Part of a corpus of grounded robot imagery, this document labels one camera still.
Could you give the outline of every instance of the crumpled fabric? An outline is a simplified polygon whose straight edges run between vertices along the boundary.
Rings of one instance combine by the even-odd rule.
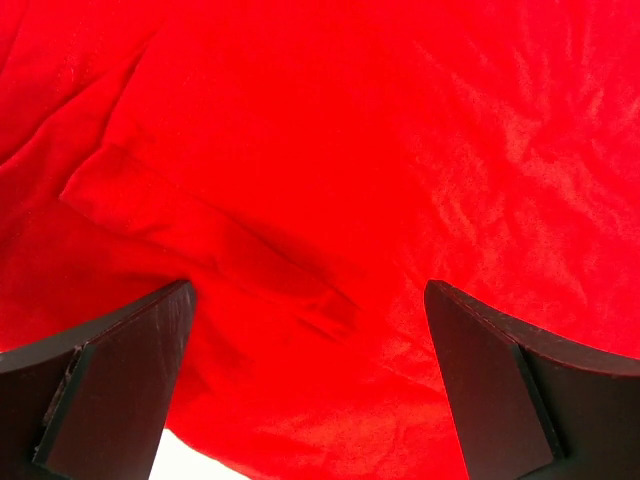
[[[640,357],[639,10],[3,0],[0,349],[188,278],[189,445],[466,478],[428,279]]]

